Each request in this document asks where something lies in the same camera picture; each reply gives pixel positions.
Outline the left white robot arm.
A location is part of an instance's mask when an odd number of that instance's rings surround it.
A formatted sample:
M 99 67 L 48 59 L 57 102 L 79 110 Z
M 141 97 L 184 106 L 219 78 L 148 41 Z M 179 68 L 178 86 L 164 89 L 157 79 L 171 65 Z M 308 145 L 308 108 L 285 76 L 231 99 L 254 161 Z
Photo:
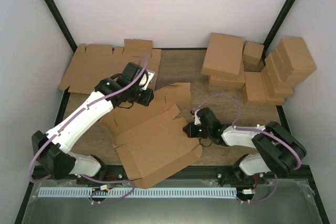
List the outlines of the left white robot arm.
M 103 162 L 94 155 L 73 153 L 72 147 L 99 119 L 118 108 L 122 103 L 148 106 L 154 98 L 149 84 L 155 72 L 130 62 L 122 73 L 101 80 L 86 101 L 65 120 L 46 133 L 35 132 L 32 139 L 33 167 L 38 162 L 53 179 L 63 179 L 69 174 L 88 176 L 95 184 L 107 178 Z

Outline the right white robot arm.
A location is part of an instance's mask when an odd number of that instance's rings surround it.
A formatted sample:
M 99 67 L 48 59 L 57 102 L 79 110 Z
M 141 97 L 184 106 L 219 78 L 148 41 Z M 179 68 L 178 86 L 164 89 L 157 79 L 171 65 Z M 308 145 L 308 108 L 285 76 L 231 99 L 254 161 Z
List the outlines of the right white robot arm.
M 267 125 L 241 127 L 222 124 L 210 108 L 192 112 L 194 122 L 183 127 L 189 138 L 210 139 L 221 146 L 244 146 L 256 149 L 257 154 L 247 154 L 235 164 L 233 177 L 244 184 L 252 175 L 272 172 L 278 177 L 287 177 L 300 168 L 307 155 L 305 147 L 283 126 L 275 121 Z

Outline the brown cardboard box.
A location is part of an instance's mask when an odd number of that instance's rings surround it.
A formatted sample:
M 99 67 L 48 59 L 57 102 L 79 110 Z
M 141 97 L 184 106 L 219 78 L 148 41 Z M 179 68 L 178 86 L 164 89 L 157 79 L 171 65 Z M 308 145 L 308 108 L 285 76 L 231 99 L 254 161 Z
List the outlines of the brown cardboard box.
M 178 172 L 200 159 L 202 147 L 198 139 L 183 132 L 187 121 L 179 117 L 179 108 L 190 106 L 190 88 L 189 83 L 174 83 L 154 91 L 149 106 L 115 108 L 100 120 L 137 187 L 156 185 L 141 180 L 156 170 L 167 167 Z

